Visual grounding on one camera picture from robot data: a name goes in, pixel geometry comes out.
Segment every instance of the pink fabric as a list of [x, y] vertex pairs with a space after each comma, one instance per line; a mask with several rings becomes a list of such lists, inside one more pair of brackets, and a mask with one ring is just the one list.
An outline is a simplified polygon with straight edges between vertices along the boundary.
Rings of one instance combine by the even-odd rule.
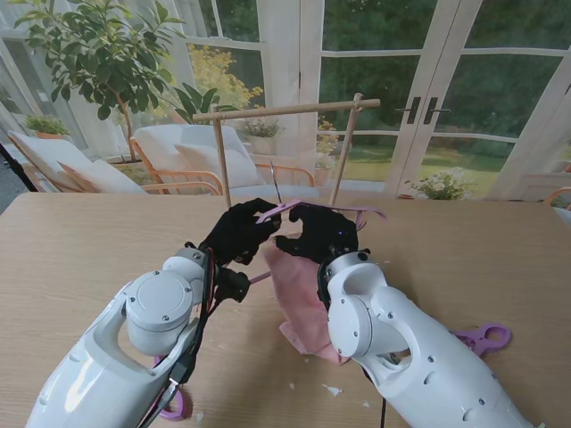
[[277, 302], [286, 321], [279, 330], [301, 353], [313, 354], [336, 364], [341, 357], [333, 348], [327, 330], [327, 311], [317, 295], [318, 265], [309, 259], [291, 256], [271, 244], [264, 249]]

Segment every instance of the wooden table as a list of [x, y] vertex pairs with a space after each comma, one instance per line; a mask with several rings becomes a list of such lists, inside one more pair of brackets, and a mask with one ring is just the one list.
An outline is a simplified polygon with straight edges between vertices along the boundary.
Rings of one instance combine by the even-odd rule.
[[[376, 204], [389, 221], [371, 219], [360, 240], [389, 283], [450, 328], [511, 327], [513, 342], [486, 362], [530, 420], [568, 426], [571, 233], [559, 217], [528, 203]], [[46, 377], [122, 285], [200, 242], [223, 211], [210, 196], [20, 196], [0, 217], [2, 426], [25, 424]], [[257, 258], [244, 272], [265, 268]], [[381, 399], [360, 368], [300, 356], [282, 321], [269, 280], [242, 304], [225, 301], [185, 387], [193, 418], [154, 426], [379, 426]], [[333, 397], [323, 383], [343, 392]], [[389, 407], [385, 426], [406, 424]]]

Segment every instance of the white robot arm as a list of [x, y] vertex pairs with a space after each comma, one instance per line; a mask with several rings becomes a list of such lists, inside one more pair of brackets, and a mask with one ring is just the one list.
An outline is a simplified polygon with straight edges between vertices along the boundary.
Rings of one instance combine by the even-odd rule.
[[[494, 373], [443, 325], [387, 285], [365, 252], [325, 271], [331, 342], [357, 361], [412, 428], [533, 428]], [[396, 353], [410, 351], [397, 358]]]
[[[191, 345], [198, 325], [190, 318], [202, 302], [204, 253], [185, 248], [162, 270], [125, 285], [89, 326], [47, 380], [28, 428], [135, 428], [167, 389], [171, 369]], [[168, 356], [147, 368], [127, 356], [117, 335], [127, 321], [128, 337], [148, 356]]]

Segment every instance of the white debris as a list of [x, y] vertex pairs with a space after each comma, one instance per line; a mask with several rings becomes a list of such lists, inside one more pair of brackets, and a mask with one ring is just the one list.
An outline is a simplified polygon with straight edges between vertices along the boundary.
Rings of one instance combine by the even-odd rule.
[[331, 392], [331, 395], [333, 395], [334, 397], [336, 397], [341, 392], [343, 392], [343, 390], [340, 390], [339, 388], [335, 388], [333, 386], [327, 386], [324, 383], [322, 383], [321, 386], [324, 388], [327, 388], [329, 390], [329, 392]]

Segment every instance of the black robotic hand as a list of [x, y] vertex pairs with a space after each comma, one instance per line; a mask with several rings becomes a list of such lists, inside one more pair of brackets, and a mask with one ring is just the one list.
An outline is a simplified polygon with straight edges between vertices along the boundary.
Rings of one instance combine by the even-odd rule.
[[298, 239], [276, 237], [276, 246], [293, 256], [323, 263], [359, 247], [357, 226], [343, 214], [326, 207], [298, 205], [289, 211], [290, 221], [303, 220], [302, 235]]
[[214, 258], [220, 265], [226, 265], [232, 260], [249, 265], [260, 244], [267, 241], [282, 223], [281, 216], [277, 214], [270, 221], [256, 225], [256, 213], [274, 208], [276, 205], [260, 198], [238, 203], [222, 214], [198, 248], [212, 248]]

